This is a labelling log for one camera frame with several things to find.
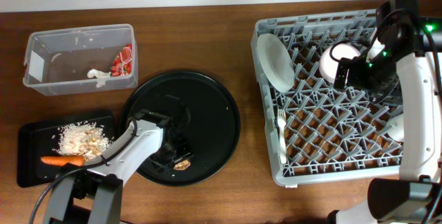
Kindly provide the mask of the pink bowl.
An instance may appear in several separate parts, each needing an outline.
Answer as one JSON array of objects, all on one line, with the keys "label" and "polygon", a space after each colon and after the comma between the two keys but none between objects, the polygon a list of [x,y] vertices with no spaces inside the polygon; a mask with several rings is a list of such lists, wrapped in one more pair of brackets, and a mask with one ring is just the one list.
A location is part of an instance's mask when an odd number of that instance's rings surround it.
[{"label": "pink bowl", "polygon": [[[338,69],[338,62],[334,61],[330,55],[331,47],[327,48],[320,57],[320,67],[319,71],[321,76],[327,80],[329,83],[333,84],[336,79],[336,71]],[[349,44],[339,44],[337,45],[332,55],[336,59],[348,58],[353,59],[360,55],[359,51],[350,46]]]}]

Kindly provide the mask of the cream cup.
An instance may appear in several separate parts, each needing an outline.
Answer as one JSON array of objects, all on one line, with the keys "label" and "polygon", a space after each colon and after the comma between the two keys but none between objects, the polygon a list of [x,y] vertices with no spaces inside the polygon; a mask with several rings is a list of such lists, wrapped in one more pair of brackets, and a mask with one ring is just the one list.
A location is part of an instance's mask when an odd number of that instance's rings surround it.
[{"label": "cream cup", "polygon": [[399,114],[390,118],[387,121],[387,126],[390,129],[387,131],[388,136],[396,142],[403,142],[404,140],[404,122],[403,114]]}]

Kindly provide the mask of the red snack wrapper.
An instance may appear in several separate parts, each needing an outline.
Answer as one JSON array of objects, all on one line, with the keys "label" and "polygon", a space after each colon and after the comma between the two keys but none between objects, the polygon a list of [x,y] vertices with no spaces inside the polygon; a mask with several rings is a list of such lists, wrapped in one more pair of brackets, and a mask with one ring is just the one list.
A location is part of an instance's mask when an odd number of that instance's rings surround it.
[{"label": "red snack wrapper", "polygon": [[111,68],[111,76],[127,76],[132,72],[133,65],[133,51],[132,45],[127,44],[123,49],[117,54],[113,61]]}]

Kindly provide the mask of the grey plate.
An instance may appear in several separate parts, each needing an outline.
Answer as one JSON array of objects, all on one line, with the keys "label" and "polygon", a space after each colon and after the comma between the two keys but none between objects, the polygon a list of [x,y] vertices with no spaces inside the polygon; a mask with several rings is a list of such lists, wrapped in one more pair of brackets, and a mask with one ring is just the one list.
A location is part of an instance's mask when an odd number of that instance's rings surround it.
[{"label": "grey plate", "polygon": [[295,81],[294,65],[279,38],[273,34],[258,37],[257,53],[263,72],[271,85],[281,93],[291,90]]}]

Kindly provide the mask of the white tissue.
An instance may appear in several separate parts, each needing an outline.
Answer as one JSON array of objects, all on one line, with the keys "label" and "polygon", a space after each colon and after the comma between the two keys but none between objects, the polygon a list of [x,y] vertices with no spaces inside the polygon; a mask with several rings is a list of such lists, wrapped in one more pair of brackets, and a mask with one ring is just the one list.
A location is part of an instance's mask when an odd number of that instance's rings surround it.
[{"label": "white tissue", "polygon": [[101,88],[106,84],[108,78],[111,77],[111,72],[102,72],[96,69],[91,69],[87,72],[87,78],[97,79],[96,87]]}]

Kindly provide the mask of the white plastic fork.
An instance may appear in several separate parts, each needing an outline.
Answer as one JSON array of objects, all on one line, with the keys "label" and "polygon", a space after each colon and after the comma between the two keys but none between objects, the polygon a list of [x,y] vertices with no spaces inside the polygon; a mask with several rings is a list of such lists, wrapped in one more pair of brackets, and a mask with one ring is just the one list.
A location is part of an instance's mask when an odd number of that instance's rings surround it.
[{"label": "white plastic fork", "polygon": [[278,139],[279,139],[279,156],[282,164],[287,163],[287,151],[285,144],[285,126],[287,124],[285,111],[278,109],[277,125],[278,125]]}]

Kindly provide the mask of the orange carrot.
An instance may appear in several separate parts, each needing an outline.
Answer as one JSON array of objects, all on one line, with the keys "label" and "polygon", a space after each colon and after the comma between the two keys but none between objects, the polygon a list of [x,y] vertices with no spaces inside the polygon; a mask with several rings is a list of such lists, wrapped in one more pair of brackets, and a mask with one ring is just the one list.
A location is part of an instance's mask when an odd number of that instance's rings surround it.
[{"label": "orange carrot", "polygon": [[41,157],[41,161],[47,165],[59,167],[63,167],[68,163],[81,167],[85,163],[85,159],[82,156],[44,156]]}]

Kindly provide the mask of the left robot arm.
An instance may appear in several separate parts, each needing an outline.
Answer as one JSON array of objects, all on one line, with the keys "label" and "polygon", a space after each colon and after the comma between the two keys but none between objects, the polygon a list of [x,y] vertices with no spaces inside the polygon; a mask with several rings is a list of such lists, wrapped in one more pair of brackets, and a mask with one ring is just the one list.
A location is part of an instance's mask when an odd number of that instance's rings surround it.
[{"label": "left robot arm", "polygon": [[145,162],[158,171],[182,169],[192,152],[182,136],[191,114],[141,110],[128,119],[125,132],[97,158],[78,167],[67,164],[44,190],[50,200],[45,223],[119,223],[122,190]]}]

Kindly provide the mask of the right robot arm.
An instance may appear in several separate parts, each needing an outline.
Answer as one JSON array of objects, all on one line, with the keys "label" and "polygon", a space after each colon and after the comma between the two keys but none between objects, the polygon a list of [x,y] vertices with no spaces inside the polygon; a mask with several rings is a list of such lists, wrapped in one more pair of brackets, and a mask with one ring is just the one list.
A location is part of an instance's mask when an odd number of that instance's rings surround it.
[{"label": "right robot arm", "polygon": [[331,223],[441,222],[441,19],[404,9],[383,17],[371,61],[329,56],[337,62],[335,88],[353,86],[382,101],[396,86],[403,101],[403,158],[397,180],[375,178],[367,200],[329,214]]}]

